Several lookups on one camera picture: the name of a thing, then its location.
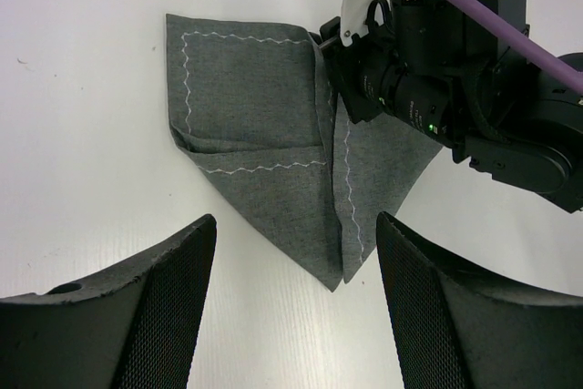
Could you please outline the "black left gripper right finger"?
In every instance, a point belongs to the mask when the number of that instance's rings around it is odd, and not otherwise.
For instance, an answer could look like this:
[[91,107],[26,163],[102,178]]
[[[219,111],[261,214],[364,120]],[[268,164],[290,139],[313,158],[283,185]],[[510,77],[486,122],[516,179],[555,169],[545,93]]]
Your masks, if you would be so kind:
[[581,387],[580,297],[485,269],[387,212],[376,246],[404,387]]

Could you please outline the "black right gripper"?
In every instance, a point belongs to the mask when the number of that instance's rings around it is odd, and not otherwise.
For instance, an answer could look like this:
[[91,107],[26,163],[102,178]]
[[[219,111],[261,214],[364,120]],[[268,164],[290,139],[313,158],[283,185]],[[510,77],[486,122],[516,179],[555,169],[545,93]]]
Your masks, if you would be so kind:
[[454,162],[562,210],[582,208],[582,56],[530,37],[527,0],[373,0],[369,33],[322,54],[353,123],[397,118]]

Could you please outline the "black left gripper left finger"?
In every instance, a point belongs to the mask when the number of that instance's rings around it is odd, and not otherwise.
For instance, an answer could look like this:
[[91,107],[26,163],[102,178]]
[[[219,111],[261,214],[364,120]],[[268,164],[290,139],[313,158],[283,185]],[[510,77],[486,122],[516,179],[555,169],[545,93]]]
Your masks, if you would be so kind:
[[206,214],[102,271],[2,299],[2,387],[187,387],[216,239]]

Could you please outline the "grey cloth napkin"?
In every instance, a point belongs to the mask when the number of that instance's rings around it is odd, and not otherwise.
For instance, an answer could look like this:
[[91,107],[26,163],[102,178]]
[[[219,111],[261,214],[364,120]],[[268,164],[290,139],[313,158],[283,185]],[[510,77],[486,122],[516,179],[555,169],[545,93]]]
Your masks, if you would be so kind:
[[177,147],[329,290],[360,270],[377,215],[399,210],[439,152],[394,118],[352,123],[299,26],[168,15],[166,64]]

